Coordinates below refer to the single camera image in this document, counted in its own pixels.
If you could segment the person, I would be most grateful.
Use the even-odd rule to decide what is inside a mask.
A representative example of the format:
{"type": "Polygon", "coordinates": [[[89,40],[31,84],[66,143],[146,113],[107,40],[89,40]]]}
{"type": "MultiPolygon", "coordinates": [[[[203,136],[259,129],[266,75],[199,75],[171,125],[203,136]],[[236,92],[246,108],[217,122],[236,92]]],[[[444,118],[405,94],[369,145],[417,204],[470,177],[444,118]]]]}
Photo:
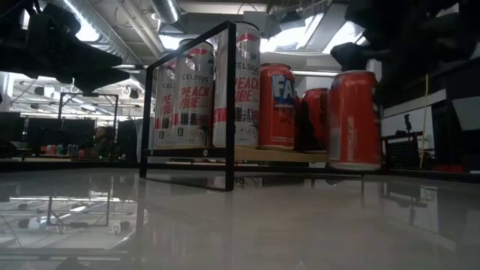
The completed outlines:
{"type": "Polygon", "coordinates": [[[110,158],[114,152],[114,135],[113,126],[100,126],[94,132],[94,145],[90,149],[90,158],[110,158]]]}

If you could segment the wooden tray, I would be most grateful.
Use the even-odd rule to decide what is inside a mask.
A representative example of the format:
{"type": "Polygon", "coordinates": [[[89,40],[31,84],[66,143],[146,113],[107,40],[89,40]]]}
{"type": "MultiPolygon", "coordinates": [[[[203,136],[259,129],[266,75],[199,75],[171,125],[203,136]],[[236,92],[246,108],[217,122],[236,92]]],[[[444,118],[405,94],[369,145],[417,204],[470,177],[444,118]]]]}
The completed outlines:
{"type": "Polygon", "coordinates": [[[236,24],[231,21],[222,22],[220,25],[180,46],[173,52],[168,52],[166,55],[153,64],[145,67],[146,81],[145,81],[145,97],[144,97],[144,112],[142,120],[142,144],[141,144],[141,158],[139,164],[139,177],[141,179],[147,178],[148,169],[158,170],[207,170],[207,171],[221,171],[224,173],[224,184],[218,188],[219,191],[232,191],[235,187],[235,172],[259,172],[259,173],[298,173],[299,169],[280,168],[275,169],[269,166],[238,166],[239,161],[274,161],[274,162],[298,162],[298,163],[316,163],[326,162],[328,155],[322,151],[319,154],[302,154],[294,151],[275,151],[275,150],[259,150],[249,148],[235,147],[235,78],[236,68],[236,24]],[[188,50],[201,44],[209,38],[213,38],[219,34],[226,34],[227,39],[227,68],[226,75],[223,78],[226,80],[222,86],[226,87],[226,131],[225,143],[222,148],[207,148],[202,146],[200,148],[165,148],[165,149],[150,149],[149,135],[150,135],[150,109],[152,104],[152,86],[153,75],[157,68],[166,64],[169,60],[178,58],[181,54],[185,54],[188,50]],[[177,165],[177,164],[150,164],[149,158],[191,158],[191,159],[215,159],[223,160],[224,165],[177,165]]]}

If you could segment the black monitors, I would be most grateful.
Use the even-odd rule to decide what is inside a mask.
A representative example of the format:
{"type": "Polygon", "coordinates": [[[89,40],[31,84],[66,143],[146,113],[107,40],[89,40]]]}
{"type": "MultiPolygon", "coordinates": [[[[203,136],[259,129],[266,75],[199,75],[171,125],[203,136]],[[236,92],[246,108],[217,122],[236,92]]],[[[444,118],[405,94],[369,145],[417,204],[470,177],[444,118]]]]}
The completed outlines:
{"type": "Polygon", "coordinates": [[[47,145],[85,146],[93,142],[95,120],[22,117],[19,112],[0,112],[0,140],[23,143],[26,148],[47,145]]]}

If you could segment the silver round duct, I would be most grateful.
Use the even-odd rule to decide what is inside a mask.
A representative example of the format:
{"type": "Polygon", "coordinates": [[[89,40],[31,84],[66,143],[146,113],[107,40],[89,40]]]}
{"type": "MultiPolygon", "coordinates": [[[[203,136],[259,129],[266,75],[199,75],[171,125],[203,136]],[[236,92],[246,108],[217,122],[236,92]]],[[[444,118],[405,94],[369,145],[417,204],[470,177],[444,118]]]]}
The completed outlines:
{"type": "Polygon", "coordinates": [[[179,20],[181,8],[176,0],[150,0],[154,12],[162,23],[170,24],[179,20]]]}

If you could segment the black computer equipment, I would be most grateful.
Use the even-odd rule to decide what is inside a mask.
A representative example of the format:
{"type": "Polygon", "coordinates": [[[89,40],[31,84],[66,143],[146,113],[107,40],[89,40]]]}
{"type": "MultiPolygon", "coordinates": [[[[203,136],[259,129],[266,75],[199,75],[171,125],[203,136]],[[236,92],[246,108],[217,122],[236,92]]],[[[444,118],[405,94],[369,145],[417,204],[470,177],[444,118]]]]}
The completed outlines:
{"type": "Polygon", "coordinates": [[[140,162],[142,131],[142,119],[126,120],[118,123],[117,146],[121,161],[140,162]]]}

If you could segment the dark long desk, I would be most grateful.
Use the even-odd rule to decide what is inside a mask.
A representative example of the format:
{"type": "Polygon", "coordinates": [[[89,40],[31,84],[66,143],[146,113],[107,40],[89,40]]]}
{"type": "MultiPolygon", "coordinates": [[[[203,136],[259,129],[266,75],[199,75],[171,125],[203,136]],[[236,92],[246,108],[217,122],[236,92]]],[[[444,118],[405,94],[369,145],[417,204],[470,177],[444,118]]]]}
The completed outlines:
{"type": "Polygon", "coordinates": [[[115,161],[88,161],[88,160],[46,160],[41,161],[18,161],[0,159],[0,173],[12,173],[23,171],[41,170],[75,170],[91,168],[121,168],[139,169],[138,163],[115,162],[115,161]]]}

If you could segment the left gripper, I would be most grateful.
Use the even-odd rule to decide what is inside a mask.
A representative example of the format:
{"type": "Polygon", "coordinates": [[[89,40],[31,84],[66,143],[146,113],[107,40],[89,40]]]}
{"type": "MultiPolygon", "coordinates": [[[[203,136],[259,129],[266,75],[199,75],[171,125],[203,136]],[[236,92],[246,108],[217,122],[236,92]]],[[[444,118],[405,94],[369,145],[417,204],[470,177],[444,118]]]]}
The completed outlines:
{"type": "Polygon", "coordinates": [[[130,78],[112,68],[122,58],[76,38],[81,24],[73,13],[48,3],[0,3],[0,71],[31,78],[54,77],[71,81],[83,93],[92,93],[130,78]]]}

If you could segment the red black Coca-Cola can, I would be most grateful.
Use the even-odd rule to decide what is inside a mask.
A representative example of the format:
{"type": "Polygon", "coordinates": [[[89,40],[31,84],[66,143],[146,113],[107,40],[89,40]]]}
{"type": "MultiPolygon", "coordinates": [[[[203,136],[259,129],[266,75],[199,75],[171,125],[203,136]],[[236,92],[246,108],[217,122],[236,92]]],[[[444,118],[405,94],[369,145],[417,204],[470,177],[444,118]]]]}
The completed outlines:
{"type": "Polygon", "coordinates": [[[299,149],[302,152],[323,151],[328,148],[327,88],[307,90],[299,111],[299,149]]]}

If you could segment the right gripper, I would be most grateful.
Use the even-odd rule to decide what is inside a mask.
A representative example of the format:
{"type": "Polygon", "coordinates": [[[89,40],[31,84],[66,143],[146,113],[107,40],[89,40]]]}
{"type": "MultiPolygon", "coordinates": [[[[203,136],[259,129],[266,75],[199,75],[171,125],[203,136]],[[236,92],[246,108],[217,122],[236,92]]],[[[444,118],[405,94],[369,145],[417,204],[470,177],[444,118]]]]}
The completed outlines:
{"type": "Polygon", "coordinates": [[[342,43],[331,56],[342,71],[365,70],[370,59],[387,62],[385,88],[404,71],[425,74],[473,54],[473,0],[350,0],[346,19],[364,29],[368,44],[342,43]]]}

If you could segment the red Fanta strawberry can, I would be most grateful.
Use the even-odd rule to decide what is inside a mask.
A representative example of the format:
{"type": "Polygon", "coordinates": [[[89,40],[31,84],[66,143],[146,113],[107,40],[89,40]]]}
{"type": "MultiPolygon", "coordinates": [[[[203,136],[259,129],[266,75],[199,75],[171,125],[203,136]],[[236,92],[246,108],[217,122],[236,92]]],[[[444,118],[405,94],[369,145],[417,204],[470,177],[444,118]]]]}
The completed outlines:
{"type": "Polygon", "coordinates": [[[375,74],[366,70],[345,71],[334,78],[327,97],[331,167],[355,171],[381,168],[376,85],[375,74]]]}
{"type": "Polygon", "coordinates": [[[286,64],[265,63],[260,67],[258,147],[293,150],[297,97],[295,77],[286,64]]]}

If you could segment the black-topped soda can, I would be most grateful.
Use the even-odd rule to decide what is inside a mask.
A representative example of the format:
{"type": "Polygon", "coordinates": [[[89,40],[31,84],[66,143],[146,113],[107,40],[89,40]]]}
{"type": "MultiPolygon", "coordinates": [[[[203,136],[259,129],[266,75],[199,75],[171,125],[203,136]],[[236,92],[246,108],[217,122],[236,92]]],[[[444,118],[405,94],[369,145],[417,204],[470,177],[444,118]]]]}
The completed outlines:
{"type": "Polygon", "coordinates": [[[176,59],[172,143],[209,147],[212,141],[214,47],[206,41],[176,59]]]}
{"type": "Polygon", "coordinates": [[[176,58],[157,69],[156,102],[154,106],[154,147],[172,144],[172,114],[176,83],[176,58]]]}

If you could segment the silver soda can red band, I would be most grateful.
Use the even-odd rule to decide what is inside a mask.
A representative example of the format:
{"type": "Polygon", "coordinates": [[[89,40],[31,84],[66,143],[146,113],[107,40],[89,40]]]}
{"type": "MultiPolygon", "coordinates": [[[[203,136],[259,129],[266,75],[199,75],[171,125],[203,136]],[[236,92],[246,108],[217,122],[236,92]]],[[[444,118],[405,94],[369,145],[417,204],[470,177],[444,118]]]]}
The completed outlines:
{"type": "MultiPolygon", "coordinates": [[[[259,139],[260,30],[250,22],[236,24],[235,58],[235,144],[255,149],[259,139]]],[[[228,33],[217,43],[216,82],[212,144],[224,147],[227,126],[228,33]]]]}

